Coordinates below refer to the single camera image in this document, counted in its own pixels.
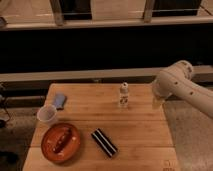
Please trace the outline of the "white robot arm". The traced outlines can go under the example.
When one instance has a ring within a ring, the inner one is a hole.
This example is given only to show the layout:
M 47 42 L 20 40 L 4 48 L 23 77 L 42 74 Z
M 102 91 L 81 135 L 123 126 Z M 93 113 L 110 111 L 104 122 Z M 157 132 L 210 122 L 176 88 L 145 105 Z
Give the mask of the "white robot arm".
M 213 91 L 192 82 L 193 76 L 194 67 L 186 60 L 162 69 L 152 82 L 153 104 L 175 95 L 213 119 Z

